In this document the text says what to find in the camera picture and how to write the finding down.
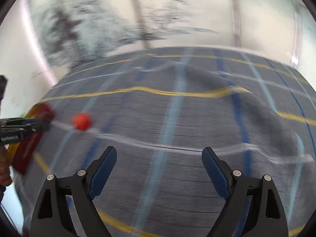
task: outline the human hand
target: human hand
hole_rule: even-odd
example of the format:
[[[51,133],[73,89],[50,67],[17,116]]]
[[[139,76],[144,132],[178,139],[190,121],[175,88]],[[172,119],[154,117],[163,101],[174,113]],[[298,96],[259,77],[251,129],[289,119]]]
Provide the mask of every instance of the human hand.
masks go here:
[[[9,186],[12,183],[9,166],[7,150],[4,146],[0,146],[0,185],[2,186]]]

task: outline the red ball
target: red ball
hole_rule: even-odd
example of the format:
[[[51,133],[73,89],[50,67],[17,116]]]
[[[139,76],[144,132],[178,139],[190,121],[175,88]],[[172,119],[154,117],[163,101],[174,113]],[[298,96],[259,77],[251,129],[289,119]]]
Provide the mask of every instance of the red ball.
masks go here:
[[[87,113],[79,113],[72,118],[71,123],[78,130],[85,131],[91,125],[91,117]]]

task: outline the metal pin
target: metal pin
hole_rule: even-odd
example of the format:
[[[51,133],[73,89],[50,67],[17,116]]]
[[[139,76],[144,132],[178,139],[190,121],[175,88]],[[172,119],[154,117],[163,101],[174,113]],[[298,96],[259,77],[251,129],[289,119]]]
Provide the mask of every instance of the metal pin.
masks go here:
[[[241,172],[239,170],[234,170],[233,175],[234,176],[241,176]]]
[[[271,181],[271,179],[272,179],[271,176],[269,176],[269,175],[265,175],[264,178],[265,178],[267,181]]]
[[[79,170],[78,173],[77,173],[77,175],[79,175],[79,176],[83,176],[85,174],[86,174],[86,171],[83,170],[83,169]]]
[[[54,179],[54,175],[53,174],[50,174],[47,176],[47,180],[50,181],[50,180],[53,180]]]

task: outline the round bolt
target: round bolt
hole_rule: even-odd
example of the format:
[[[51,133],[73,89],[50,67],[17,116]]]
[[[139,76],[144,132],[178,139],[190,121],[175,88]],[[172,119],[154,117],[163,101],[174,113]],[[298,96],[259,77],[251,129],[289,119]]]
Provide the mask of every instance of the round bolt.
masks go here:
[[[47,180],[50,181],[50,180],[53,180],[54,179],[54,175],[53,174],[50,174],[47,176]]]
[[[79,170],[78,173],[77,173],[77,175],[79,175],[79,176],[83,176],[85,174],[86,174],[86,171],[83,170],[83,169]]]
[[[269,176],[269,175],[265,175],[264,178],[265,178],[267,181],[271,181],[271,179],[272,179],[271,176]]]
[[[239,170],[233,171],[234,176],[241,176],[241,172]]]

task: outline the black cable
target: black cable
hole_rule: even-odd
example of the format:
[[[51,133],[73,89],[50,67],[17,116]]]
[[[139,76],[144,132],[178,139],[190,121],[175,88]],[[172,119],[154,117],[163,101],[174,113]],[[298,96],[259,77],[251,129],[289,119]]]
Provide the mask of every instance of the black cable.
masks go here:
[[[9,218],[11,224],[14,226],[14,228],[15,228],[16,230],[18,230],[18,229],[16,228],[16,226],[15,226],[15,224],[14,224],[12,218],[10,217],[9,213],[7,212],[7,210],[5,209],[5,207],[2,205],[2,203],[1,203],[1,207],[2,207],[2,209],[4,210],[4,212],[7,214],[7,217]]]

